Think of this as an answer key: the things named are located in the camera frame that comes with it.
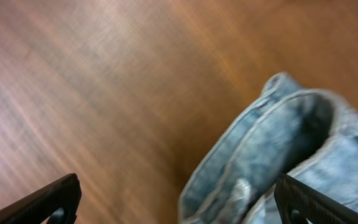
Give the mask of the light blue denim shorts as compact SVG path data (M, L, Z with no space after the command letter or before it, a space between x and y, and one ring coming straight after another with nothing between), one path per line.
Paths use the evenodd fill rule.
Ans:
M180 223L280 223L287 174L358 213L358 112L280 72L228 127L185 185Z

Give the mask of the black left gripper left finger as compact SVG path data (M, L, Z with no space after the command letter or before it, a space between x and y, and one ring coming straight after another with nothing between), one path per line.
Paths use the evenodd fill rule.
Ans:
M67 174L1 209L0 224L74 224L80 200L78 176Z

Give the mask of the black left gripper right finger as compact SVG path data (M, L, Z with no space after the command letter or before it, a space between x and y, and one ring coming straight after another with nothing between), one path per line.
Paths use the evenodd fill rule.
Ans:
M358 224L358 213L282 174L274 199L283 224Z

